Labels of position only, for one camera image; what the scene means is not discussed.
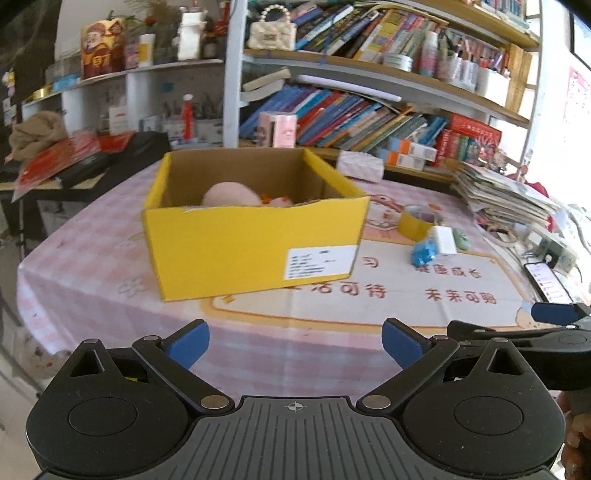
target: yellow tape roll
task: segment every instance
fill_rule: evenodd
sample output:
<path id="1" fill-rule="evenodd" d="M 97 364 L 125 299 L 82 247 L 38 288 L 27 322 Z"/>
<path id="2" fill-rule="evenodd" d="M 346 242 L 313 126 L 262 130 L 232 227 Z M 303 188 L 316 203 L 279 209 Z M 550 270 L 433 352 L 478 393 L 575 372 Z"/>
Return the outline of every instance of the yellow tape roll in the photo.
<path id="1" fill-rule="evenodd" d="M 434 225 L 442 225 L 443 217 L 435 210 L 420 205 L 406 205 L 398 221 L 398 231 L 406 238 L 420 242 Z"/>

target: human hand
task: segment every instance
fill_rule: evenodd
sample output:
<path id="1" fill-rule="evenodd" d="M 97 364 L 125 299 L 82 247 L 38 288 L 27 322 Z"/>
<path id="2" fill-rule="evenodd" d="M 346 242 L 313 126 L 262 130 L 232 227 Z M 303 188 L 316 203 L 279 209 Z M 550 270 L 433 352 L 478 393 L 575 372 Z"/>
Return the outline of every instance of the human hand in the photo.
<path id="1" fill-rule="evenodd" d="M 557 402 L 566 414 L 566 439 L 560 458 L 565 470 L 564 477 L 566 480 L 591 480 L 591 449 L 581 448 L 583 442 L 591 442 L 591 412 L 573 417 L 567 392 L 562 392 Z"/>

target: smartphone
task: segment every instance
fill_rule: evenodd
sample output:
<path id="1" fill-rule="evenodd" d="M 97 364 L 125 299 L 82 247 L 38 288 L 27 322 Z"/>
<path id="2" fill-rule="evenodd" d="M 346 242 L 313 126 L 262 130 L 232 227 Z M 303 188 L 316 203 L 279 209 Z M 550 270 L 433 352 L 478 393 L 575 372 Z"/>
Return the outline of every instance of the smartphone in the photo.
<path id="1" fill-rule="evenodd" d="M 547 263 L 526 263 L 525 273 L 541 295 L 542 300 L 548 303 L 572 303 L 569 292 L 564 288 L 554 271 Z"/>

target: metal screw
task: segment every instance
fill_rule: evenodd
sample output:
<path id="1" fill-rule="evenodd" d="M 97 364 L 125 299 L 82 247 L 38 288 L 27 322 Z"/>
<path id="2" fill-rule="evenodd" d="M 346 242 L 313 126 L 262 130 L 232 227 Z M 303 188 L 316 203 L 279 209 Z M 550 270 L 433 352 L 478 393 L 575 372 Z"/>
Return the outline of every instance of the metal screw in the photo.
<path id="1" fill-rule="evenodd" d="M 371 410 L 383 410 L 384 408 L 388 408 L 392 403 L 388 397 L 384 397 L 383 395 L 368 395 L 361 402 Z"/>
<path id="2" fill-rule="evenodd" d="M 230 401 L 223 395 L 208 395 L 201 399 L 201 406 L 208 410 L 220 410 L 230 404 Z"/>

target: white quilted handbag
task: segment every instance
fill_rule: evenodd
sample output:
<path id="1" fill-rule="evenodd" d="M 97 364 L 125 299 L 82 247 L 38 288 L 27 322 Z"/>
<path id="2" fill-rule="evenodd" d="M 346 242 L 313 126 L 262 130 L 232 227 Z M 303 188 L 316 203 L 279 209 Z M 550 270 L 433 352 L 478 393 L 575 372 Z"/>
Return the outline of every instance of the white quilted handbag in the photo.
<path id="1" fill-rule="evenodd" d="M 278 8 L 282 10 L 284 20 L 267 22 L 267 13 Z M 261 13 L 257 22 L 251 24 L 251 36 L 248 48 L 254 50 L 294 50 L 296 47 L 297 25 L 290 22 L 290 13 L 282 5 L 269 5 Z"/>

